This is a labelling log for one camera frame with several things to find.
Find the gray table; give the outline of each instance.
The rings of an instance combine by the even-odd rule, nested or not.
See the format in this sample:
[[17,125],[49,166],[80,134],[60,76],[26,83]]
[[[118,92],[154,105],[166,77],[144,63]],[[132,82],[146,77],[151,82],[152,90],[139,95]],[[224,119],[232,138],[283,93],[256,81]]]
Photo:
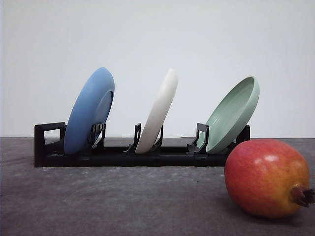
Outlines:
[[[284,141],[307,159],[315,186],[315,139]],[[285,219],[250,216],[231,201],[223,173],[223,167],[34,168],[33,138],[1,138],[1,235],[315,234],[315,206]]]

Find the plate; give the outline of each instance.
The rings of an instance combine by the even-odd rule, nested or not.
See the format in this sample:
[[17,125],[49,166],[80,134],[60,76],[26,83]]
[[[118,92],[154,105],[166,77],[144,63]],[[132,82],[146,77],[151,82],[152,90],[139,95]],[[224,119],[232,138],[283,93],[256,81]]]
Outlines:
[[140,136],[135,153],[145,153],[152,148],[165,121],[167,112],[172,104],[177,84],[178,77],[175,71],[171,68],[166,74],[162,86],[157,94],[147,122]]
[[[237,138],[254,113],[259,93],[258,81],[248,77],[225,96],[206,123],[209,126],[208,154],[221,152]],[[204,138],[204,133],[201,133],[198,147]]]
[[[70,115],[64,136],[64,153],[75,154],[89,143],[93,124],[105,123],[112,106],[115,84],[104,67],[96,70],[85,83]],[[95,141],[100,132],[95,134]]]

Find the white plate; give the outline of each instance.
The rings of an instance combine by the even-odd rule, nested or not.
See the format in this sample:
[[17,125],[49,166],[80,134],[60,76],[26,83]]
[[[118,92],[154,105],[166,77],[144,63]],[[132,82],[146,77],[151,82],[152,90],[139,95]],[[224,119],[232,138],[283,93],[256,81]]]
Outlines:
[[175,71],[171,68],[166,74],[162,86],[157,94],[146,125],[144,126],[143,132],[140,136],[135,153],[145,153],[152,148],[164,123],[167,112],[172,104],[177,84],[178,77]]

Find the pomegranate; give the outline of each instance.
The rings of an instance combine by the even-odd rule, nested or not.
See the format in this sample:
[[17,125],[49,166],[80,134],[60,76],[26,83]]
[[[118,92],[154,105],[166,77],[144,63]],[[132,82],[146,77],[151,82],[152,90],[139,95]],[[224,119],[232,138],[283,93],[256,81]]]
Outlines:
[[306,160],[278,140],[240,143],[229,155],[224,174],[231,198],[254,215],[289,216],[315,201]]

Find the stone surface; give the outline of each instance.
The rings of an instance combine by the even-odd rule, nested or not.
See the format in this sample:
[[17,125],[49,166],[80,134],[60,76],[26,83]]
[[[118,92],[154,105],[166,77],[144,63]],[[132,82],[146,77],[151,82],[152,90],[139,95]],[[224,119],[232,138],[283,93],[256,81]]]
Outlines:
[[[315,139],[283,141],[304,155],[315,186]],[[248,215],[223,167],[34,168],[33,138],[1,138],[3,236],[314,235],[314,215],[315,206],[285,219]]]

